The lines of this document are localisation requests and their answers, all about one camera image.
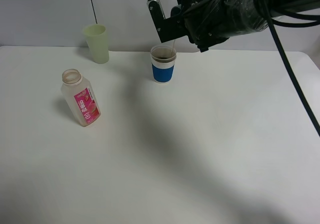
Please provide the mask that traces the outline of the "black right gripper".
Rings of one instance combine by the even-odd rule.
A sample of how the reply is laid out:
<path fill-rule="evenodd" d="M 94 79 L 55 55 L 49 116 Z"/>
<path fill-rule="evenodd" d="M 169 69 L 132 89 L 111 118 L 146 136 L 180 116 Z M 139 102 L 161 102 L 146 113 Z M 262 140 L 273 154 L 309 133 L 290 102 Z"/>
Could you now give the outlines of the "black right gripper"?
<path fill-rule="evenodd" d="M 240 18 L 227 0 L 177 0 L 169 18 L 160 0 L 147 0 L 147 7 L 162 43 L 187 36 L 205 52 L 240 33 Z"/>

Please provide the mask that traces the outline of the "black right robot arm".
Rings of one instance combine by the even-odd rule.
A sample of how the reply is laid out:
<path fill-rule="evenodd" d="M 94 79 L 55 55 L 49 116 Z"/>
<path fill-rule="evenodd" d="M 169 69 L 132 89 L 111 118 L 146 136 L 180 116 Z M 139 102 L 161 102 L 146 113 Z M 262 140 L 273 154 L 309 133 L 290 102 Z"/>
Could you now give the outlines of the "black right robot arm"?
<path fill-rule="evenodd" d="M 320 23 L 319 15 L 304 12 L 320 7 L 320 0 L 177 0 L 170 17 L 160 0 L 147 0 L 158 37 L 162 43 L 187 36 L 201 52 L 231 37 L 262 32 L 274 25 L 307 28 Z"/>

